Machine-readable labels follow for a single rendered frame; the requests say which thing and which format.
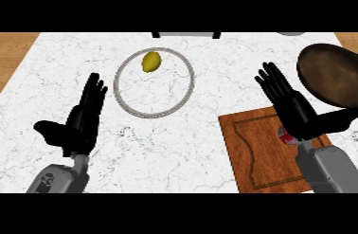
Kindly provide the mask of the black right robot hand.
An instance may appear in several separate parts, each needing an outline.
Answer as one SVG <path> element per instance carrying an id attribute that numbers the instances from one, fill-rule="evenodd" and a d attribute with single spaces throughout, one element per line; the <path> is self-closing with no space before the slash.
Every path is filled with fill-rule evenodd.
<path id="1" fill-rule="evenodd" d="M 358 118 L 358 109 L 342 109 L 319 115 L 307 98 L 292 88 L 274 63 L 263 64 L 255 80 L 273 103 L 283 126 L 299 141 L 344 132 L 349 128 Z"/>

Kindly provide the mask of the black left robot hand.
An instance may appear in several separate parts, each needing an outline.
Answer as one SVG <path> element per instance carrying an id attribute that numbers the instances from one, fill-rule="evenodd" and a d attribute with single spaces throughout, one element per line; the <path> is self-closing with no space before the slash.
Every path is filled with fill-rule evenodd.
<path id="1" fill-rule="evenodd" d="M 64 157 L 75 154 L 89 155 L 96 146 L 99 116 L 103 107 L 108 87 L 99 73 L 89 77 L 78 104 L 70 111 L 65 124 L 42 120 L 34 130 L 42 134 L 45 142 L 64 150 Z"/>

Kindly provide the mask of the red and white can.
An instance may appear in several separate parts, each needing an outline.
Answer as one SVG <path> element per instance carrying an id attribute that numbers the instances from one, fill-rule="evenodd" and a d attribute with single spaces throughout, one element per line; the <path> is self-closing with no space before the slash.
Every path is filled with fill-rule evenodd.
<path id="1" fill-rule="evenodd" d="M 289 134 L 285 127 L 279 128 L 279 137 L 285 144 L 293 146 L 298 144 L 296 138 Z"/>

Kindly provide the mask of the dark brown pan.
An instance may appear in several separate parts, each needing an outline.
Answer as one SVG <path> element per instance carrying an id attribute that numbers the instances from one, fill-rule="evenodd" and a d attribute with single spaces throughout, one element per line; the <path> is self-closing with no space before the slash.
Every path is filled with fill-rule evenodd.
<path id="1" fill-rule="evenodd" d="M 358 108 L 358 54 L 338 45 L 313 44 L 299 52 L 296 71 L 313 95 L 327 104 Z"/>

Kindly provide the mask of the brown wooden cutting board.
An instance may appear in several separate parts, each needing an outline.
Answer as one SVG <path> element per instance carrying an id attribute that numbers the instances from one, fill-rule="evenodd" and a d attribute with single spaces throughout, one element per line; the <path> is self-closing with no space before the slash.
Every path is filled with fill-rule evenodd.
<path id="1" fill-rule="evenodd" d="M 240 193 L 311 190 L 295 157 L 298 147 L 279 137 L 282 121 L 273 107 L 218 117 Z"/>

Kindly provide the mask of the white plate with grey rim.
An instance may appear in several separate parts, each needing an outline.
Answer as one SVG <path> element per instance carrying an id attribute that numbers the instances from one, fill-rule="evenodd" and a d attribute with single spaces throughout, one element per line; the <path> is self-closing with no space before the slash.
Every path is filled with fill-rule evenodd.
<path id="1" fill-rule="evenodd" d="M 143 71 L 143 58 L 155 51 L 161 66 Z M 114 95 L 124 110 L 140 118 L 171 115 L 189 101 L 195 90 L 195 70 L 190 61 L 171 48 L 151 47 L 124 60 L 114 79 Z"/>

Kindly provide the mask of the yellow lemon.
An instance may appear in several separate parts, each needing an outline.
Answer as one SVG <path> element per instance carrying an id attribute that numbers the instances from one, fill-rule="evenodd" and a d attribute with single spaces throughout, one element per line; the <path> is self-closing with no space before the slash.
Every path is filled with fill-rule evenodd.
<path id="1" fill-rule="evenodd" d="M 143 71 L 146 73 L 154 72 L 158 69 L 158 67 L 161 66 L 161 56 L 158 52 L 151 51 L 146 54 L 142 65 L 143 65 Z"/>

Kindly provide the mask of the grey appliance with black legs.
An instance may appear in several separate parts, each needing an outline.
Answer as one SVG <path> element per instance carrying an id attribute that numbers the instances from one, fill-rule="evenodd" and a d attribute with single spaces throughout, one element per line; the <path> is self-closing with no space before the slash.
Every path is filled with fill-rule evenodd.
<path id="1" fill-rule="evenodd" d="M 154 38 L 161 38 L 164 36 L 208 37 L 211 39 L 220 39 L 221 32 L 152 32 Z"/>

